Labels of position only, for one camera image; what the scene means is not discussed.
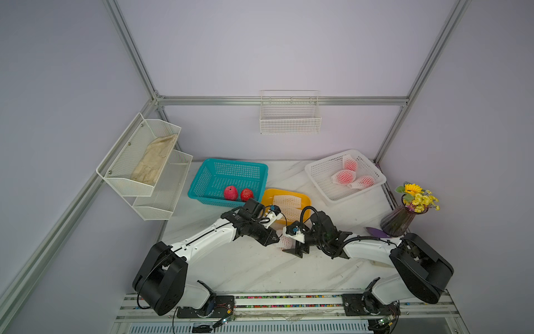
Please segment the white foam net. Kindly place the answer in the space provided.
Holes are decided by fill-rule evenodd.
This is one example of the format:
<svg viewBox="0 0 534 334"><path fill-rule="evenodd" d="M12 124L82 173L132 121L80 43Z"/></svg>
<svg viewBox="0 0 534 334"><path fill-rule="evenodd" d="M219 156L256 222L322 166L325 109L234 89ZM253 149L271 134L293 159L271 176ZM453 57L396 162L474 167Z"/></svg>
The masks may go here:
<svg viewBox="0 0 534 334"><path fill-rule="evenodd" d="M280 208L290 207L299 209L302 205L302 199L292 195L276 195L273 197L273 205Z"/></svg>
<svg viewBox="0 0 534 334"><path fill-rule="evenodd" d="M292 224L294 221L300 220L302 210L294 207L281 207L282 214L285 216L284 220L288 224Z"/></svg>

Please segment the netted red apple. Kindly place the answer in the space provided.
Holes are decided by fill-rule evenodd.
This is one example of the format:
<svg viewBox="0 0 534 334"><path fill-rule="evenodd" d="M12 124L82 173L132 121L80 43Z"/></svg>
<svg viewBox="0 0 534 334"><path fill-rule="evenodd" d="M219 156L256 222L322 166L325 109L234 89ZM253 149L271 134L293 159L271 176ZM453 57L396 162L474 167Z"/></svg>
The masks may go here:
<svg viewBox="0 0 534 334"><path fill-rule="evenodd" d="M223 196L225 200L236 201L239 197L238 189L235 186L227 186L224 189Z"/></svg>
<svg viewBox="0 0 534 334"><path fill-rule="evenodd" d="M250 199L254 199L254 193L251 189L244 189L240 194L240 199L242 202L246 203Z"/></svg>

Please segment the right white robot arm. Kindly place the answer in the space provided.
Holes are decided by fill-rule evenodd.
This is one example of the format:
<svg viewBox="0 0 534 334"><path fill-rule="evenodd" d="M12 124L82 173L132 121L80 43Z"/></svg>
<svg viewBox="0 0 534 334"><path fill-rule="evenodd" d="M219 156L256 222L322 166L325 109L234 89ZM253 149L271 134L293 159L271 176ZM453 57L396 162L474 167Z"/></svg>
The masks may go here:
<svg viewBox="0 0 534 334"><path fill-rule="evenodd" d="M333 260L363 259L396 270L388 277L374 278L361 294L367 313L411 298L436 304L454 274L452 265L414 233L393 238L354 235L338 230L325 212L314 212L309 221L310 227L303 217L284 227L283 235L295 241L289 253L302 257L315 246Z"/></svg>

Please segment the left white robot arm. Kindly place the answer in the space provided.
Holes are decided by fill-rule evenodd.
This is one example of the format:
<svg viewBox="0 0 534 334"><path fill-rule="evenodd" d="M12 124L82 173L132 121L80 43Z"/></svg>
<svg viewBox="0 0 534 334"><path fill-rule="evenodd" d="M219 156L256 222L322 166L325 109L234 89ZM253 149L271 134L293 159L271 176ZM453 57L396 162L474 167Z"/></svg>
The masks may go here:
<svg viewBox="0 0 534 334"><path fill-rule="evenodd" d="M133 280L136 301L144 300L146 310L158 316L168 314L176 307L189 308L200 317L210 316L217 295L206 283L193 283L187 278L189 267L212 251L239 237L250 237L262 246L279 242L277 231L271 227L283 218L282 210L266 207L254 199L221 214L208 228L181 242L167 245L157 242L151 247Z"/></svg>

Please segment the yellow plastic tub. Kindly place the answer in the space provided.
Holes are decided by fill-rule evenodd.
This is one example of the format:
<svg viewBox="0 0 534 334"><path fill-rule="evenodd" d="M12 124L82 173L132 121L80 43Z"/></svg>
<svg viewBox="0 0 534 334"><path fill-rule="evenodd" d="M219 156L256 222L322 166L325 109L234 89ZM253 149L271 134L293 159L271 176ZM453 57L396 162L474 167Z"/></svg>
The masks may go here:
<svg viewBox="0 0 534 334"><path fill-rule="evenodd" d="M300 197L302 199L302 205L301 205L301 207L299 209L301 209L301 210L303 210L307 206L311 206L312 205L312 202L311 202L310 198L308 196L304 195L303 193L285 191L285 190L282 190L282 189L266 189L265 192L264 192L263 198L261 200L261 204L263 204L263 206L266 208L266 212L268 210L268 207L273 205L273 197L276 196L276 195L292 195L292 196ZM271 228L274 228L277 231L281 231L283 227L285 227L286 225L290 225L290 224L287 223L287 221L284 220L284 218L282 218L281 220L275 222L271 226Z"/></svg>

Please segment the teal plastic perforated basket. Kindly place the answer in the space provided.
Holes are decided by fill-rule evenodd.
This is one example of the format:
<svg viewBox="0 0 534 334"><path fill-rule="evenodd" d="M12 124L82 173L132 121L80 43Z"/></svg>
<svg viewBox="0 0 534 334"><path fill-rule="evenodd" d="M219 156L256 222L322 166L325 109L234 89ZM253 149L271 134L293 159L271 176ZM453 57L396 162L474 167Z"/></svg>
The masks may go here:
<svg viewBox="0 0 534 334"><path fill-rule="evenodd" d="M227 200L224 191L234 186L238 193L244 189L253 192L254 199L260 201L264 195L268 179L268 166L262 163L227 159L205 160L191 183L189 198L204 205L234 207L242 201Z"/></svg>

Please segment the white plastic perforated basket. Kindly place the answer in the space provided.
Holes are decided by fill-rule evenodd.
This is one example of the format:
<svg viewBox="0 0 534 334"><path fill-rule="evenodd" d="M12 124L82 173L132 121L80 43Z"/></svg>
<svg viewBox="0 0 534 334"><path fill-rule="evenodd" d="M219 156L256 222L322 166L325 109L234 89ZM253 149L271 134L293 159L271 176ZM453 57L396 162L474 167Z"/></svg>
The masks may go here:
<svg viewBox="0 0 534 334"><path fill-rule="evenodd" d="M364 190L350 189L347 185L335 185L331 181L331 176L343 170L342 157L350 154L358 162L357 178L363 175L370 175L375 180L375 185ZM380 169L365 155L358 150L346 150L341 153L331 155L318 161L307 164L305 167L309 179L317 188L327 205L339 204L378 189L387 181Z"/></svg>

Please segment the purple and pink cloth items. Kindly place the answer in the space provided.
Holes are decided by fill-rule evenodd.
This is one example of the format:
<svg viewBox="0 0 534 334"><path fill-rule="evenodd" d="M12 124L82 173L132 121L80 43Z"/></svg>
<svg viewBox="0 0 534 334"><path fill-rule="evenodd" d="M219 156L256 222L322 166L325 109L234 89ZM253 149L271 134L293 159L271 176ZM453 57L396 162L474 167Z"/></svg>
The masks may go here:
<svg viewBox="0 0 534 334"><path fill-rule="evenodd" d="M380 239L391 239L392 238L386 232L384 232L383 230L378 229L378 228L366 227L365 230L372 237L376 237L376 238L380 238Z"/></svg>

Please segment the dark glass vase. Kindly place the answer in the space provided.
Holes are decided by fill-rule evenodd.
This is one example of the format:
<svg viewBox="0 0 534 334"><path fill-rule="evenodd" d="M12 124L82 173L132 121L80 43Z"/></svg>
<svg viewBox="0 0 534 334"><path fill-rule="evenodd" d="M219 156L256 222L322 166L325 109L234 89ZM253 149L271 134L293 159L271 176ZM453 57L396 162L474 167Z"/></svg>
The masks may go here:
<svg viewBox="0 0 534 334"><path fill-rule="evenodd" d="M417 216L416 212L405 206L399 206L380 222L381 230L391 237L400 237L410 227L411 222Z"/></svg>

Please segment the yellow flower bouquet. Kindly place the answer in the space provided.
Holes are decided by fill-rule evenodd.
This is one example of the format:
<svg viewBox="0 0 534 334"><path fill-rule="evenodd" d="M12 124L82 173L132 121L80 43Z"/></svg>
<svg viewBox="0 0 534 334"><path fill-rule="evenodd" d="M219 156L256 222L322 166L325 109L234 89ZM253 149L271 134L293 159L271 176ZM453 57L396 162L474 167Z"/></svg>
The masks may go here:
<svg viewBox="0 0 534 334"><path fill-rule="evenodd" d="M423 214L431 209L440 211L439 199L417 184L405 182L395 192L401 195L401 202L410 212Z"/></svg>

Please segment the beige cloth in shelf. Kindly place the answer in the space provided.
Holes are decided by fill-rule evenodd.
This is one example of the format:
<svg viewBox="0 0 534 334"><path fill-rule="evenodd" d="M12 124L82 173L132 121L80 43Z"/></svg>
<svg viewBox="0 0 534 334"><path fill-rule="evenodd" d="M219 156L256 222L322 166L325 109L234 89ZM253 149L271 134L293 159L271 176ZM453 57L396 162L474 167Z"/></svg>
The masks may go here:
<svg viewBox="0 0 534 334"><path fill-rule="evenodd" d="M177 138L178 134L174 134L153 140L147 146L130 179L145 185L155 186Z"/></svg>

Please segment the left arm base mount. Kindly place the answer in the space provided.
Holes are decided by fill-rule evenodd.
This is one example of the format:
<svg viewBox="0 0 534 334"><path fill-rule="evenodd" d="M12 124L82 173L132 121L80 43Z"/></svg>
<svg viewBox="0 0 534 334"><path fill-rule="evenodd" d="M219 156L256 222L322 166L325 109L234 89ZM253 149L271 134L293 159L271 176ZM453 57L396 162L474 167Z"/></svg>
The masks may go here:
<svg viewBox="0 0 534 334"><path fill-rule="evenodd" d="M215 318L230 315L235 308L235 297L219 295L206 283L187 283L175 309L178 319Z"/></svg>

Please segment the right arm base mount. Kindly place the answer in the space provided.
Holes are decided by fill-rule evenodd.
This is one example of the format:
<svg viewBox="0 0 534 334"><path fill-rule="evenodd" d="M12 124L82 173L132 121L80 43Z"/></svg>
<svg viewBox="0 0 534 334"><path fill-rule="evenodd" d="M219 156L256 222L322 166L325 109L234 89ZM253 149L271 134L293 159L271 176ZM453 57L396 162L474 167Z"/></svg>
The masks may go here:
<svg viewBox="0 0 534 334"><path fill-rule="evenodd" d="M395 301L383 304L372 293L380 277L370 282L362 293L343 294L342 305L346 316L383 316L388 320L399 319L399 305Z"/></svg>

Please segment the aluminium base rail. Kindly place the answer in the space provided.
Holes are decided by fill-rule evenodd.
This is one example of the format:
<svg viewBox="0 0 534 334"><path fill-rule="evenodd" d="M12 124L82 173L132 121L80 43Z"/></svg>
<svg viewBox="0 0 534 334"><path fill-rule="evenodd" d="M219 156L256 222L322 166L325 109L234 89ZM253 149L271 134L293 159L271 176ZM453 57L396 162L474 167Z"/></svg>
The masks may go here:
<svg viewBox="0 0 534 334"><path fill-rule="evenodd" d="M379 315L358 315L350 292L224 293L210 317L175 308L158 316L128 294L112 333L468 333L449 294L436 304L395 301Z"/></svg>

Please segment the aluminium frame structure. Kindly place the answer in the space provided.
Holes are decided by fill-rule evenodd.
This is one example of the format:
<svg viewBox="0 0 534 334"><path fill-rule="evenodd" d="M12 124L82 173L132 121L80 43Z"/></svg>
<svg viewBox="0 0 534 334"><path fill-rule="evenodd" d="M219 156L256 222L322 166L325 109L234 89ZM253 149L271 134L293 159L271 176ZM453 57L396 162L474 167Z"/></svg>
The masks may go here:
<svg viewBox="0 0 534 334"><path fill-rule="evenodd" d="M356 106L356 105L397 105L400 111L397 114L392 126L389 129L384 141L382 142L375 162L379 164L385 157L385 154L391 146L395 136L399 132L401 125L411 111L417 97L421 93L424 84L427 82L432 70L441 57L446 44L449 42L451 35L456 30L461 19L470 5L469 1L456 1L451 12L448 14L444 26L441 28L434 45L431 48L417 78L415 79L408 95L406 97L393 96L373 96L373 97L328 97L322 96L313 100L310 97L297 96L273 96L268 99L269 103L277 107L289 110L292 107L311 105L319 106ZM155 90L152 81L148 77L146 67L141 59L139 50L135 46L132 34L126 24L125 17L117 1L105 1L104 7L108 11L111 21L121 38L132 63L141 76L142 82L147 88L150 98L141 110L142 116L148 116L157 111L161 118L165 117L165 105L236 105L250 106L260 105L262 103L259 97L214 97L214 96L159 96ZM7 290L1 296L1 331L5 332L13 320L18 316L20 310L24 307L26 301L36 289L37 284L42 280L44 274L55 260L65 243L70 238L72 232L76 229L82 215L85 213L90 203L97 195L104 179L99 172L94 172L82 190L76 195L67 210L63 213L56 225L43 240L41 245L29 258L23 266L14 281L9 285Z"/></svg>

